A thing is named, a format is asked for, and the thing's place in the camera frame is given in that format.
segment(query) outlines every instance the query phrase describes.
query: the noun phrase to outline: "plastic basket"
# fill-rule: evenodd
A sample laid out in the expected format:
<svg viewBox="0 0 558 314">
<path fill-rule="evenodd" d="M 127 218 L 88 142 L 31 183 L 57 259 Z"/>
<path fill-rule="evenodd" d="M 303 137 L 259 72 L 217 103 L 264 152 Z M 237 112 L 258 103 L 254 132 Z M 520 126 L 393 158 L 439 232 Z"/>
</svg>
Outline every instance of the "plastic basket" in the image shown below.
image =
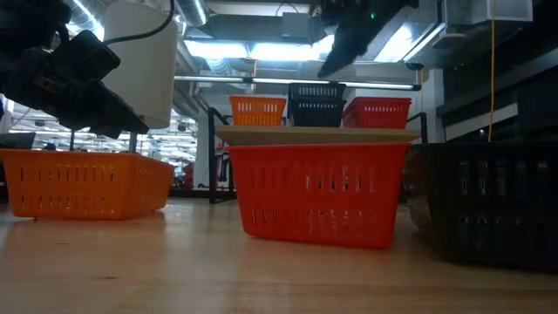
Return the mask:
<svg viewBox="0 0 558 314">
<path fill-rule="evenodd" d="M 344 100 L 290 100 L 290 124 L 292 126 L 339 127 L 344 105 Z"/>
<path fill-rule="evenodd" d="M 430 144 L 410 155 L 412 219 L 442 256 L 558 270 L 558 145 Z"/>
<path fill-rule="evenodd" d="M 409 144 L 231 147 L 251 236 L 386 248 Z"/>
<path fill-rule="evenodd" d="M 280 126 L 286 99 L 231 96 L 236 126 Z"/>
<path fill-rule="evenodd" d="M 127 219 L 162 208 L 173 166 L 138 154 L 1 149 L 14 215 Z"/>
<path fill-rule="evenodd" d="M 341 100 L 345 84 L 290 84 L 289 99 Z"/>
<path fill-rule="evenodd" d="M 345 127 L 404 129 L 411 99 L 356 97 L 343 114 Z"/>
</svg>

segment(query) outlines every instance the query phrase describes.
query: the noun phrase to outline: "yellow cable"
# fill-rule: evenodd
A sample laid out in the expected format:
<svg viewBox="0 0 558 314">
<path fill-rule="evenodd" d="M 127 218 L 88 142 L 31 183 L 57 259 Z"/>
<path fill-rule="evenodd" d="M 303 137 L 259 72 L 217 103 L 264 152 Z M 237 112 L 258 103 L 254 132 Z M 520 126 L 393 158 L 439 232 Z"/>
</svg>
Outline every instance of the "yellow cable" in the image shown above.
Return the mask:
<svg viewBox="0 0 558 314">
<path fill-rule="evenodd" d="M 496 63 L 496 0 L 492 1 L 492 56 L 490 71 L 490 125 L 488 126 L 488 142 L 492 141 L 492 128 L 494 122 L 495 97 L 495 63 Z"/>
</svg>

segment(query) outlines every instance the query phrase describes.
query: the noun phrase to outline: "red object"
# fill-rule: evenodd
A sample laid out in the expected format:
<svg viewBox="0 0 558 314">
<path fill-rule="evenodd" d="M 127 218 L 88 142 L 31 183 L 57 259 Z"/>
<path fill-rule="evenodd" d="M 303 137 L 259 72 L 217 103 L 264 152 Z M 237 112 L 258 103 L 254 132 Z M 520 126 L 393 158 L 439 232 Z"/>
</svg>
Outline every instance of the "red object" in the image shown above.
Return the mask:
<svg viewBox="0 0 558 314">
<path fill-rule="evenodd" d="M 411 99 L 356 97 L 343 114 L 345 127 L 404 129 Z"/>
<path fill-rule="evenodd" d="M 387 248 L 408 143 L 231 147 L 251 236 Z"/>
</svg>

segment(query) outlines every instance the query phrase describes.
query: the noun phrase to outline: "table surface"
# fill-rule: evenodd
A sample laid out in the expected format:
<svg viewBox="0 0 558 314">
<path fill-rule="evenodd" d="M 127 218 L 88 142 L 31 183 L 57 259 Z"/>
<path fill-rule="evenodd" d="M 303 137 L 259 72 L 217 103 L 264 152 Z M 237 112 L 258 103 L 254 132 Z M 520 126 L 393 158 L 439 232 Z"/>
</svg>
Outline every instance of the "table surface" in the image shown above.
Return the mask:
<svg viewBox="0 0 558 314">
<path fill-rule="evenodd" d="M 2 313 L 538 313 L 558 277 L 440 260 L 400 210 L 391 249 L 250 238 L 237 205 L 126 222 L 0 213 Z"/>
<path fill-rule="evenodd" d="M 231 146 L 408 142 L 420 137 L 414 130 L 350 127 L 216 126 L 215 132 Z"/>
</svg>

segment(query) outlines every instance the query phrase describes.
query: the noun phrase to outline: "metal frame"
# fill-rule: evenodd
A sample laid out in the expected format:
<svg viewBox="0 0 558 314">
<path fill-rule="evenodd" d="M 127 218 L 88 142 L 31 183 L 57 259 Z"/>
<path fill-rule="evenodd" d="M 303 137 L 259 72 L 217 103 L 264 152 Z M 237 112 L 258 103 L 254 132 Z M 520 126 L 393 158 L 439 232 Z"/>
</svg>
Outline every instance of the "metal frame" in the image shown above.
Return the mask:
<svg viewBox="0 0 558 314">
<path fill-rule="evenodd" d="M 209 141 L 208 141 L 208 158 L 209 158 L 209 203 L 217 204 L 224 201 L 231 201 L 236 199 L 235 192 L 235 180 L 233 177 L 233 166 L 232 164 L 228 167 L 228 193 L 222 199 L 217 199 L 217 188 L 216 188 L 216 178 L 217 173 L 215 169 L 215 117 L 217 117 L 225 126 L 229 123 L 217 109 L 213 107 L 208 108 L 208 128 L 209 128 Z"/>
<path fill-rule="evenodd" d="M 426 113 L 417 113 L 407 119 L 407 123 L 413 121 L 414 119 L 420 119 L 420 137 L 422 139 L 422 143 L 428 143 L 428 120 L 426 119 Z"/>
</svg>

